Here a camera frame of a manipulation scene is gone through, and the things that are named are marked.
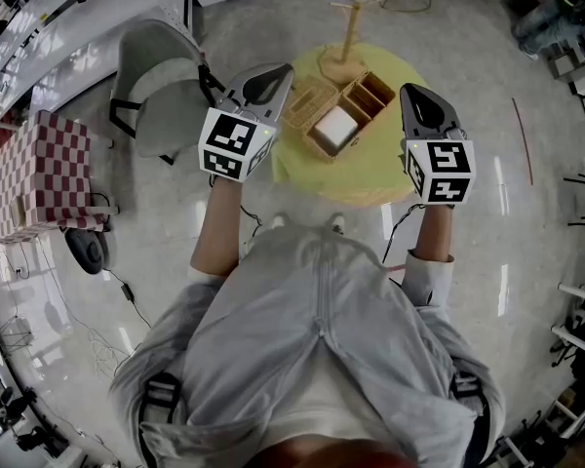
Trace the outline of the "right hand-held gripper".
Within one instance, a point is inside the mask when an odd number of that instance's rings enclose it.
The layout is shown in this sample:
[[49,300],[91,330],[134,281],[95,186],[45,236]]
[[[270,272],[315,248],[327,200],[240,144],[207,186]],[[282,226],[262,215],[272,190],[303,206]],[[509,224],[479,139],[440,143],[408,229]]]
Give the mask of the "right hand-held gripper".
[[[461,205],[475,178],[473,141],[455,109],[428,88],[405,83],[400,90],[406,141],[405,171],[423,205]],[[418,130],[447,130],[440,138],[418,138]]]

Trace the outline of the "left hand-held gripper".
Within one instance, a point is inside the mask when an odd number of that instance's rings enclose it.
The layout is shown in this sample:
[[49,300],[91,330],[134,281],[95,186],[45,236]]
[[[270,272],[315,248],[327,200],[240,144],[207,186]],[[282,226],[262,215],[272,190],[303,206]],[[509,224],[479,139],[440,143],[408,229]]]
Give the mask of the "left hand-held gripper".
[[289,63],[237,74],[207,112],[198,143],[200,169],[244,182],[269,155],[293,80]]

